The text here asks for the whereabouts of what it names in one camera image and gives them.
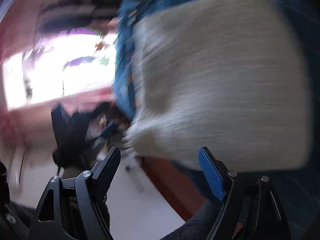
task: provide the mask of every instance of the white towel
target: white towel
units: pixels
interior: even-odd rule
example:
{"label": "white towel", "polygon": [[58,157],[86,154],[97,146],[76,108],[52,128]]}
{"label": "white towel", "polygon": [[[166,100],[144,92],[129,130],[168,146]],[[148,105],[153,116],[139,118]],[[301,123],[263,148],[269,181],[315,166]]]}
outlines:
{"label": "white towel", "polygon": [[139,155],[199,170],[207,146],[230,170],[308,159],[310,90],[292,30],[270,0],[196,0],[134,30]]}

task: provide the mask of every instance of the blue object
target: blue object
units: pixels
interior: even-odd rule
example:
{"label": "blue object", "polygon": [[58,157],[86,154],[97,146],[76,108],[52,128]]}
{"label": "blue object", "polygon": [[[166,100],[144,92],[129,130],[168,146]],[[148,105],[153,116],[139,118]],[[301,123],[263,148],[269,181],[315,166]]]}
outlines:
{"label": "blue object", "polygon": [[132,120],[135,112],[135,91],[131,58],[134,52],[133,27],[143,17],[192,0],[122,0],[118,11],[116,73],[113,92],[119,109]]}
{"label": "blue object", "polygon": [[220,201],[223,201],[226,197],[223,187],[223,179],[203,148],[199,150],[199,164],[210,185],[212,193]]}
{"label": "blue object", "polygon": [[114,121],[111,121],[105,129],[102,130],[100,137],[103,138],[109,138],[112,136],[117,130],[118,130],[119,125],[115,123]]}

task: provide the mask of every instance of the black fabric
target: black fabric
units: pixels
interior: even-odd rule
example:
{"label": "black fabric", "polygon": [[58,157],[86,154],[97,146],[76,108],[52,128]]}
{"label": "black fabric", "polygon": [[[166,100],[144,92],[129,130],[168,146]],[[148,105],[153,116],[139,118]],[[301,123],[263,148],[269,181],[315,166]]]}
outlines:
{"label": "black fabric", "polygon": [[0,212],[6,213],[6,204],[10,203],[10,192],[7,182],[8,173],[4,164],[0,161]]}
{"label": "black fabric", "polygon": [[93,16],[62,17],[61,19],[44,23],[39,27],[39,31],[41,33],[56,33],[62,30],[89,26],[93,19]]}
{"label": "black fabric", "polygon": [[320,239],[320,212],[316,219],[313,221],[311,227],[305,233],[301,240],[319,240]]}
{"label": "black fabric", "polygon": [[161,240],[205,240],[214,225],[217,215],[216,205],[207,201],[183,226]]}
{"label": "black fabric", "polygon": [[8,228],[10,228],[20,240],[27,240],[35,209],[23,207],[16,203],[8,204],[7,208],[7,216],[10,216],[11,219],[8,220],[7,224],[1,225],[0,232],[2,232],[2,230],[8,231]]}
{"label": "black fabric", "polygon": [[100,210],[101,216],[102,216],[107,228],[110,230],[110,213],[109,213],[109,210],[108,210],[106,203],[98,202],[98,208]]}
{"label": "black fabric", "polygon": [[86,140],[89,123],[92,119],[97,118],[100,113],[107,111],[109,107],[109,102],[103,102],[92,112],[75,112],[69,122],[67,117],[64,118],[65,111],[63,111],[61,105],[52,111],[54,113],[52,115],[52,126],[55,137],[58,139],[58,148],[52,154],[52,158],[59,167],[88,168],[79,156],[84,150],[90,148],[96,140],[96,138]]}
{"label": "black fabric", "polygon": [[23,240],[11,227],[6,216],[0,213],[0,236],[1,240]]}

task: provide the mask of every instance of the metal pivot screw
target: metal pivot screw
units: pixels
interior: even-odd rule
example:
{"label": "metal pivot screw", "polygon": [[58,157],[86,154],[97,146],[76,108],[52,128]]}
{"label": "metal pivot screw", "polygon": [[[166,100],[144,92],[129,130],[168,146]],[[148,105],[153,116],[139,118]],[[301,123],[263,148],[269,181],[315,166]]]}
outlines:
{"label": "metal pivot screw", "polygon": [[268,182],[269,181],[269,178],[267,176],[262,176],[261,177],[261,180],[264,181],[264,182]]}
{"label": "metal pivot screw", "polygon": [[236,171],[229,171],[228,174],[230,177],[236,177],[238,175]]}
{"label": "metal pivot screw", "polygon": [[91,171],[84,171],[82,172],[82,176],[89,177],[91,175]]}
{"label": "metal pivot screw", "polygon": [[51,181],[51,182],[56,182],[56,181],[58,181],[58,179],[59,179],[58,176],[53,176],[53,177],[50,179],[50,181]]}

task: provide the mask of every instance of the brown wooden furniture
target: brown wooden furniture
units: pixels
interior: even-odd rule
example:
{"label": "brown wooden furniture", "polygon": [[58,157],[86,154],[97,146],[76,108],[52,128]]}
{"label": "brown wooden furniture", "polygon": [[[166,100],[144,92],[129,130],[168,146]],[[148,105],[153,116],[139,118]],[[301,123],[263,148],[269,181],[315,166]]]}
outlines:
{"label": "brown wooden furniture", "polygon": [[145,157],[141,167],[172,208],[187,221],[206,201],[193,182],[168,160]]}

